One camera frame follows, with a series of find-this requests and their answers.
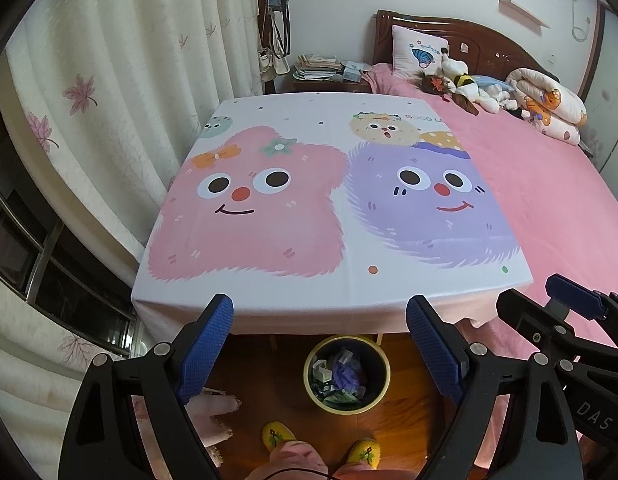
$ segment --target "yellow slipper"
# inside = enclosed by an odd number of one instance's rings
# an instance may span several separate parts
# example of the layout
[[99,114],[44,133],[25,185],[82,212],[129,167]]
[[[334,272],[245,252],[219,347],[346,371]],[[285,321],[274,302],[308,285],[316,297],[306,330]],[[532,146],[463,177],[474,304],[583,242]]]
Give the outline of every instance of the yellow slipper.
[[278,444],[296,440],[293,431],[289,430],[282,422],[273,421],[262,428],[262,442],[271,453]]
[[367,462],[372,468],[377,469],[380,464],[380,444],[372,438],[358,440],[351,449],[347,464]]

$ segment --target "pink pants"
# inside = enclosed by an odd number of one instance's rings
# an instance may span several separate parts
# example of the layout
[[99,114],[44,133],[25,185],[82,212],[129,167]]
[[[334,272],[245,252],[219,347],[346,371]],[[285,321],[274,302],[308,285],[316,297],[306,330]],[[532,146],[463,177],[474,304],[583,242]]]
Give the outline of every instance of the pink pants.
[[[289,467],[301,467],[327,473],[327,466],[313,446],[301,440],[291,440],[276,447],[269,462],[254,469],[247,480],[264,480],[269,475]],[[366,462],[345,464],[333,476],[338,480],[414,480],[415,473],[391,469],[374,470]],[[325,480],[322,475],[305,471],[285,471],[271,480]]]

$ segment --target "folded quilt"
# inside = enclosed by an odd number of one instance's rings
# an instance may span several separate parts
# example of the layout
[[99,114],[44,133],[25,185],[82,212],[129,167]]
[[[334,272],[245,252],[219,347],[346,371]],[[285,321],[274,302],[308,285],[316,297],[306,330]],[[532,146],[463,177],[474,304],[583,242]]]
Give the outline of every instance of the folded quilt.
[[578,128],[586,123],[586,108],[571,90],[529,68],[514,70],[506,82],[515,89],[518,104],[531,112],[537,130],[568,144],[580,142]]

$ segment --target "blue grip pad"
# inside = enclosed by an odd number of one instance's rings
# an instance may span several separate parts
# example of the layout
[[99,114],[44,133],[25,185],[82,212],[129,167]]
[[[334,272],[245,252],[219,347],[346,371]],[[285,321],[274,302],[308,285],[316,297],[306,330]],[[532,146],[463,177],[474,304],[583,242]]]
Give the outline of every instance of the blue grip pad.
[[204,388],[232,322],[233,302],[225,296],[182,361],[176,395],[183,405]]
[[407,327],[440,394],[460,404],[464,397],[460,364],[415,299],[407,304]]
[[564,276],[559,274],[549,276],[544,288],[550,298],[568,306],[588,320],[604,317],[606,309],[602,304],[602,298]]

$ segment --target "trash can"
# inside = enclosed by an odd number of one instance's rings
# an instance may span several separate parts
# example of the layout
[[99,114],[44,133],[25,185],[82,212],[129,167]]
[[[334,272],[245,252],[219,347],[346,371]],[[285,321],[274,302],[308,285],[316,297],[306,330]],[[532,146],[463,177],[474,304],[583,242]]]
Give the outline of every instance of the trash can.
[[[360,359],[366,373],[366,391],[362,399],[351,404],[333,404],[320,400],[311,387],[312,366],[317,359],[329,359],[342,348]],[[323,410],[336,415],[357,415],[370,410],[382,400],[389,387],[391,368],[384,351],[370,339],[353,335],[335,335],[318,343],[304,362],[304,387],[311,400]]]

